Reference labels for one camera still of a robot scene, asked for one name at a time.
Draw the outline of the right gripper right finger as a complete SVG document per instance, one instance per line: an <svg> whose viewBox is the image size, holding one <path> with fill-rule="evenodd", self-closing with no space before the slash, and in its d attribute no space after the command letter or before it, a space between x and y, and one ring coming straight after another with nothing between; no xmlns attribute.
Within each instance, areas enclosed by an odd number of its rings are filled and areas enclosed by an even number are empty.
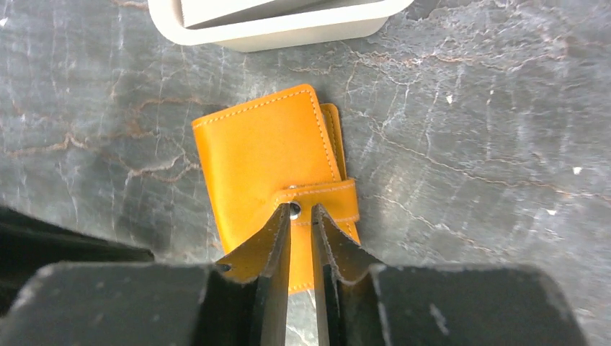
<svg viewBox="0 0 611 346"><path fill-rule="evenodd" d="M530 265L389 265L311 212L320 345L585 345L557 282Z"/></svg>

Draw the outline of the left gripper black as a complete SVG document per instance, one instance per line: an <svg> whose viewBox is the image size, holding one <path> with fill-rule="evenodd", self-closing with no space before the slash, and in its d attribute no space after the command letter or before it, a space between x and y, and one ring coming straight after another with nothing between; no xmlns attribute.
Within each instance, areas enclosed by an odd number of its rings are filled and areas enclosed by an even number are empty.
<svg viewBox="0 0 611 346"><path fill-rule="evenodd" d="M1 315L37 270L57 262L152 262L149 249L65 229L1 206Z"/></svg>

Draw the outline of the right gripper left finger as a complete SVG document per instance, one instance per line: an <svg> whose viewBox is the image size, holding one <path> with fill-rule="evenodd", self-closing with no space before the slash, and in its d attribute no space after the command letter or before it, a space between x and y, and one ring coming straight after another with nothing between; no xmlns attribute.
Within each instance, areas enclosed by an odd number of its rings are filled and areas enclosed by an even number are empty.
<svg viewBox="0 0 611 346"><path fill-rule="evenodd" d="M1 315L3 345L283 345L290 211L213 263L57 262Z"/></svg>

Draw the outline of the orange card holder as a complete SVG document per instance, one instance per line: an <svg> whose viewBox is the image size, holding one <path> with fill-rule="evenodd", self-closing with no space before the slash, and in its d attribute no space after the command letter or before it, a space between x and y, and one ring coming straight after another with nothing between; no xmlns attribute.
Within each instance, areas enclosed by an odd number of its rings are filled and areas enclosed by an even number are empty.
<svg viewBox="0 0 611 346"><path fill-rule="evenodd" d="M312 289L313 206L322 204L358 239L356 183L347 174L337 107L302 84L199 117L192 129L224 251L251 238L279 205L295 203L288 291Z"/></svg>

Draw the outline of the white rectangular tray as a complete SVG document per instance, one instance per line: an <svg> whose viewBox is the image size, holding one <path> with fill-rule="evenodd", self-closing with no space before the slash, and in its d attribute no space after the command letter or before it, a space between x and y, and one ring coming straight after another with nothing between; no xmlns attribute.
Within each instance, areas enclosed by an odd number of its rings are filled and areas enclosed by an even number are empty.
<svg viewBox="0 0 611 346"><path fill-rule="evenodd" d="M367 37L411 1L333 1L294 14L189 29L179 1L149 1L157 30L178 45L216 44L243 53Z"/></svg>

